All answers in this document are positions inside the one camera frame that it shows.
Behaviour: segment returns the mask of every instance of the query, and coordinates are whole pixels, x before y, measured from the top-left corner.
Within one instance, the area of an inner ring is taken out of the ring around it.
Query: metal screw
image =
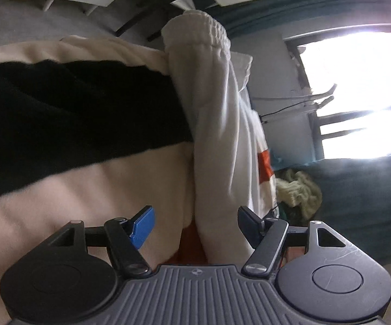
[[[245,271],[251,275],[260,275],[266,272],[268,269],[262,264],[248,264],[245,266]]]
[[[136,263],[136,264],[128,265],[127,270],[132,275],[139,276],[139,275],[147,273],[149,271],[149,267],[145,264]]]

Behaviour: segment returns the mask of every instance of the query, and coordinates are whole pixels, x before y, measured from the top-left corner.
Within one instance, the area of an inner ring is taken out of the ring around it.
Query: black cable
[[[275,111],[275,112],[272,112],[272,113],[267,113],[266,115],[261,115],[259,117],[261,119],[262,117],[265,117],[265,116],[275,115],[276,113],[279,113],[279,112],[281,112],[283,110],[289,109],[290,107],[293,107],[293,106],[296,106],[296,105],[300,105],[300,104],[306,103],[308,101],[312,101],[312,100],[304,100],[304,101],[301,101],[300,103],[296,103],[296,104],[293,104],[293,105],[290,105],[290,106],[286,106],[286,107],[284,107],[284,108],[282,108],[282,109],[280,109],[278,111]]]

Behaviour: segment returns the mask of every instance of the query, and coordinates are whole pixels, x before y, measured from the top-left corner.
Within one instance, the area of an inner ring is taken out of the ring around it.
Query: orange fabric
[[[207,263],[197,225],[192,220],[191,224],[182,230],[179,250],[164,264],[207,265]]]
[[[274,174],[274,171],[271,167],[271,157],[269,155],[269,150],[257,153],[257,159],[259,161],[260,183],[269,181]]]

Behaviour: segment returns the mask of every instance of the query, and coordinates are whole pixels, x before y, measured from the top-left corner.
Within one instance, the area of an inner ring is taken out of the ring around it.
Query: blue lever
[[[133,228],[129,238],[132,245],[140,249],[155,226],[155,210],[151,206],[146,206],[131,219],[131,222]]]

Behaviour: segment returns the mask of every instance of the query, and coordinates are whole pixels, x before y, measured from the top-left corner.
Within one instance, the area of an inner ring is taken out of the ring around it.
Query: circular pad
[[[114,269],[87,255],[82,260],[20,260],[3,275],[0,294],[9,314],[32,324],[61,324],[97,311],[117,287]]]
[[[361,287],[363,278],[355,269],[344,265],[326,265],[313,273],[313,281],[330,293],[350,293]]]

